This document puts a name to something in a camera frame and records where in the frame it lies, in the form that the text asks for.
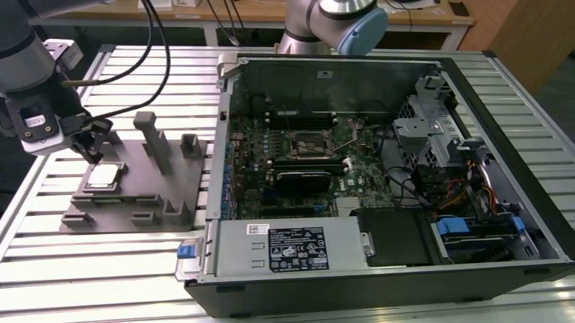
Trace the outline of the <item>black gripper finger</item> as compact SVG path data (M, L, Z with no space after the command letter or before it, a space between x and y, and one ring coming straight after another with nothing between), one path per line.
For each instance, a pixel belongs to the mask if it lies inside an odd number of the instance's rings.
M92 165L97 164L103 158L100 152L101 145L103 135L79 133L72 136L71 149L80 154L84 160Z
M91 156L103 155L111 157L116 155L116 145L120 143L120 138L112 130L113 122L108 119L92 121L91 135Z

